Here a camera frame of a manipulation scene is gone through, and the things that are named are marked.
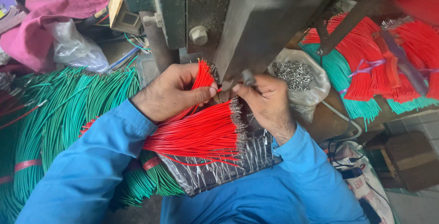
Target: metal bolt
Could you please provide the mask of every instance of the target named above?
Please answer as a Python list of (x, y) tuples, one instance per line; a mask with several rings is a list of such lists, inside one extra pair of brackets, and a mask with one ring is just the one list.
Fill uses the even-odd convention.
[(317, 55), (321, 56), (323, 55), (323, 50), (321, 48), (319, 48), (316, 52)]
[(189, 32), (189, 38), (194, 44), (201, 46), (207, 42), (207, 28), (205, 26), (197, 26)]
[(143, 24), (145, 26), (156, 25), (157, 27), (163, 27), (163, 18), (159, 13), (155, 13), (154, 16), (144, 16), (142, 17)]

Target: right hand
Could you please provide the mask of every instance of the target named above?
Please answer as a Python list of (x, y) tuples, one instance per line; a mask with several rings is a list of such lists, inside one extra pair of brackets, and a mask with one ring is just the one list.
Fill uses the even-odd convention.
[(256, 90), (238, 83), (232, 91), (249, 104), (258, 123), (282, 146), (296, 131), (289, 109), (287, 83), (271, 75), (255, 75), (255, 81)]

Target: person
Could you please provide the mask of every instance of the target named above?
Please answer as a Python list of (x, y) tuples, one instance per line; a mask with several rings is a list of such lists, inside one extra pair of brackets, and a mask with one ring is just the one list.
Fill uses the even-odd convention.
[[(16, 223), (101, 223), (122, 171), (139, 156), (155, 124), (216, 94), (216, 84), (184, 90), (197, 71), (197, 64), (171, 65), (98, 118), (55, 158)], [(369, 223), (341, 174), (291, 117), (285, 81), (256, 75), (255, 89), (237, 84), (233, 90), (273, 135), (273, 153), (284, 161), (193, 199), (163, 197), (161, 223)]]

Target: left hand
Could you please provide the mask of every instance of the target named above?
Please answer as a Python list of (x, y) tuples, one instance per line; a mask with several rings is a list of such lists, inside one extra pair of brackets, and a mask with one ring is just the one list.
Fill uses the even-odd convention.
[(215, 96), (218, 87), (200, 87), (185, 91), (198, 73), (198, 64), (173, 64), (150, 85), (131, 98), (133, 105), (152, 122), (167, 120), (181, 111), (203, 103)]

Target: plastic tie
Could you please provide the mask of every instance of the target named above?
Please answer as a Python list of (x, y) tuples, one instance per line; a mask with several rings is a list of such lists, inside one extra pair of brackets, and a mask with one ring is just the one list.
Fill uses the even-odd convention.
[(7, 183), (7, 182), (11, 182), (11, 181), (13, 181), (13, 180), (14, 180), (14, 178), (13, 178), (12, 176), (1, 177), (1, 178), (0, 178), (0, 184), (4, 184), (4, 183)]
[(43, 162), (41, 159), (36, 159), (36, 160), (30, 160), (30, 161), (17, 163), (17, 164), (15, 164), (15, 167), (14, 167), (14, 173), (17, 173), (18, 171), (23, 170), (23, 169), (28, 168), (28, 167), (33, 166), (33, 165), (43, 165)]
[(348, 92), (348, 89), (349, 89), (349, 88), (345, 88), (345, 89), (339, 91), (338, 94), (339, 94), (339, 95), (342, 95), (343, 93)]
[(158, 156), (155, 156), (146, 161), (145, 164), (143, 164), (143, 169), (147, 171), (148, 169), (151, 169), (160, 163), (162, 163), (162, 160)]
[[(386, 62), (386, 59), (384, 59), (384, 58), (380, 59), (380, 60), (373, 61), (373, 62), (369, 62), (369, 61), (366, 61), (365, 59), (361, 59), (361, 61), (358, 64), (357, 69), (354, 72), (352, 72), (352, 74), (348, 75), (348, 77), (352, 77), (358, 73), (370, 73), (373, 68), (375, 68), (376, 66), (385, 64), (385, 62)], [(360, 70), (359, 68), (363, 63), (369, 64), (370, 67)]]

